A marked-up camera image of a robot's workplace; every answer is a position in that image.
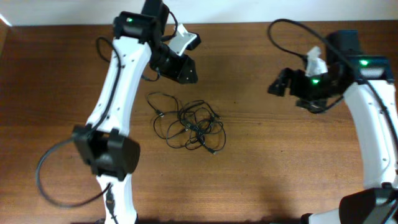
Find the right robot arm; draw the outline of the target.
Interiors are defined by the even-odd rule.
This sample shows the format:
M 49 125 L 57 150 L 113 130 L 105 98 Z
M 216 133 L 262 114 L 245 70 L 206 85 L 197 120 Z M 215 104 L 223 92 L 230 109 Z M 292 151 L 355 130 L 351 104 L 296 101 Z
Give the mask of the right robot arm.
M 313 114 L 345 102 L 354 121 L 364 168 L 364 189 L 340 200 L 338 208 L 302 215 L 301 223 L 397 222 L 397 106 L 389 60 L 366 55 L 355 30 L 338 30 L 322 39 L 326 59 L 314 47 L 303 56 L 303 70 L 283 69 L 269 86 L 276 96 L 296 96 L 296 105 Z

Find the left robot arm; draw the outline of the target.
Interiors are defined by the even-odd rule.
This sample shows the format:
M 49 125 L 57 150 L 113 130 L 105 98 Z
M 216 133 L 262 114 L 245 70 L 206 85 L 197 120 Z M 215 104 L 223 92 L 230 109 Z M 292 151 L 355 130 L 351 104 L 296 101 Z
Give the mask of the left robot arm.
M 84 126 L 75 126 L 73 142 L 90 166 L 102 192 L 106 216 L 101 223 L 136 223 L 132 173 L 140 146 L 129 138 L 130 117 L 146 67 L 180 84 L 198 81 L 195 62 L 184 53 L 195 49 L 200 36 L 177 24 L 164 37 L 170 9 L 163 1 L 146 1 L 141 13 L 123 11 L 114 19 L 113 48 L 97 105 Z

